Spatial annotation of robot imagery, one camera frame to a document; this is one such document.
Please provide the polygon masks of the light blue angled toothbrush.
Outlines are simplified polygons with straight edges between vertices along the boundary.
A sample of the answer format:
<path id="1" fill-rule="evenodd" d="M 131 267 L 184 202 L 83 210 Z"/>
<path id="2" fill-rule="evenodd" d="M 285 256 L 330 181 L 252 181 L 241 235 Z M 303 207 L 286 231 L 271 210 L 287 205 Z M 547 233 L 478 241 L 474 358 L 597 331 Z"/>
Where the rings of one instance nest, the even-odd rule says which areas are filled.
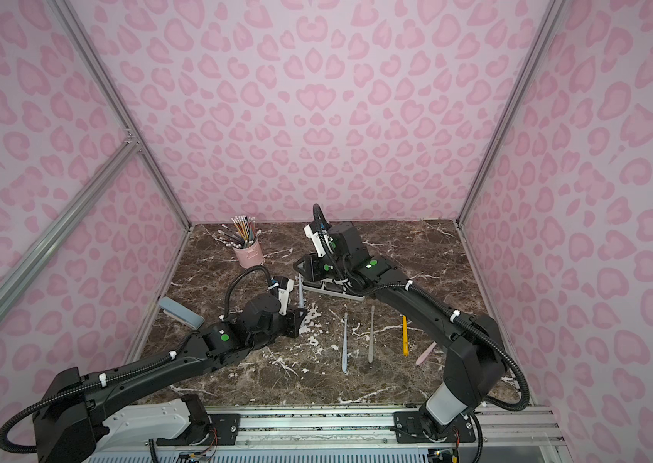
<path id="1" fill-rule="evenodd" d="M 303 277 L 301 275 L 297 276 L 297 283 L 299 284 L 299 308 L 305 309 Z"/>

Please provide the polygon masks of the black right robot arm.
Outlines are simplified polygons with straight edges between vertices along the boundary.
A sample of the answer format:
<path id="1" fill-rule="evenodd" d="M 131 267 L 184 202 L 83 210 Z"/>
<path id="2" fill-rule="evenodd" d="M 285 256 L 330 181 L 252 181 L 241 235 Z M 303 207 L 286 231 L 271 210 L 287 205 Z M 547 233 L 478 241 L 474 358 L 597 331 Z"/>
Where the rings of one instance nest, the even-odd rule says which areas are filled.
<path id="1" fill-rule="evenodd" d="M 351 222 L 331 224 L 318 204 L 304 228 L 313 253 L 294 268 L 316 291 L 342 298 L 376 299 L 428 334 L 445 353 L 443 379 L 420 408 L 422 432 L 437 441 L 461 415 L 487 402 L 520 412 L 531 400 L 521 367 L 503 346 L 498 323 L 440 301 L 410 279 L 397 262 L 372 255 Z"/>

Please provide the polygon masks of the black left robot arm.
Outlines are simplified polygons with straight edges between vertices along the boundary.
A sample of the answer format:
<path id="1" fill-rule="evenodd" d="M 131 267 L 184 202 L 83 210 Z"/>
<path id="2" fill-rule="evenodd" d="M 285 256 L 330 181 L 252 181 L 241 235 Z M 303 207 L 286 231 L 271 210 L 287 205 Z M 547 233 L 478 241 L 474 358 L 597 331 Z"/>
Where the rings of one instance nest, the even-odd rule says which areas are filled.
<path id="1" fill-rule="evenodd" d="M 0 449 L 41 462 L 83 462 L 110 437 L 110 418 L 139 399 L 239 364 L 281 337 L 297 338 L 307 312 L 290 304 L 291 280 L 268 276 L 266 282 L 267 290 L 241 312 L 192 331 L 168 352 L 103 372 L 60 372 L 41 400 L 0 427 Z"/>

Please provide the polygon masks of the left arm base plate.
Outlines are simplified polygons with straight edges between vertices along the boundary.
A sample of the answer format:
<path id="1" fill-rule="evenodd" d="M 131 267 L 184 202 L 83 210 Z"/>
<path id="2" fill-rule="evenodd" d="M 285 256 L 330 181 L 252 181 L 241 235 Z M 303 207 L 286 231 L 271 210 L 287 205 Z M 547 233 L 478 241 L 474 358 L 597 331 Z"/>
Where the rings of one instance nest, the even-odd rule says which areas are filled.
<path id="1" fill-rule="evenodd" d="M 205 446 L 214 443 L 219 446 L 235 445 L 241 425 L 240 414 L 214 414 L 205 418 L 189 417 L 189 425 L 176 438 L 173 446 Z"/>

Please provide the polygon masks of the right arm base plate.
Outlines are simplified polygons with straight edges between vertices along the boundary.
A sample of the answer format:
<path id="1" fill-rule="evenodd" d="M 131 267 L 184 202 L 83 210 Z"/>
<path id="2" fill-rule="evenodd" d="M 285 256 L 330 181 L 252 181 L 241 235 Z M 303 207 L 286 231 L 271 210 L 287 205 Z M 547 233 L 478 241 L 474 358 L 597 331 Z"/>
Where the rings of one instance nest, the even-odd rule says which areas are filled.
<path id="1" fill-rule="evenodd" d="M 474 424 L 469 417 L 456 416 L 449 424 L 436 422 L 424 410 L 399 411 L 393 414 L 393 426 L 399 444 L 476 443 Z"/>

